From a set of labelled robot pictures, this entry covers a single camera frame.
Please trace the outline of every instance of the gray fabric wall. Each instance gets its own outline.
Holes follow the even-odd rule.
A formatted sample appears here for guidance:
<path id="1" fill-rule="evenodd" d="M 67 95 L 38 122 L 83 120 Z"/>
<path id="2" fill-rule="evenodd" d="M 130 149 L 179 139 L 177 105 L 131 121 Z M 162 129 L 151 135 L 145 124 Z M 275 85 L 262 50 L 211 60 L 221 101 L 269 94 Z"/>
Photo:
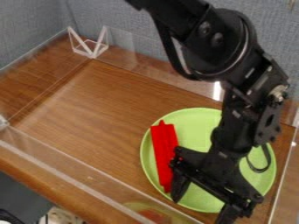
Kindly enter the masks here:
<path id="1" fill-rule="evenodd" d="M 0 69 L 63 29 L 60 0 L 0 1 Z"/>
<path id="2" fill-rule="evenodd" d="M 299 95 L 297 86 L 299 71 L 299 3 L 294 11 L 287 8 L 289 0 L 210 0 L 217 7 L 243 11 L 251 18 L 259 36 L 261 45 L 275 57 L 291 76 L 293 92 Z M 125 0 L 63 0 L 66 25 L 74 25 L 82 35 L 95 39 L 103 25 L 108 25 L 159 39 L 155 26 L 146 12 L 138 12 Z M 165 57 L 163 49 L 143 47 L 142 53 Z"/>

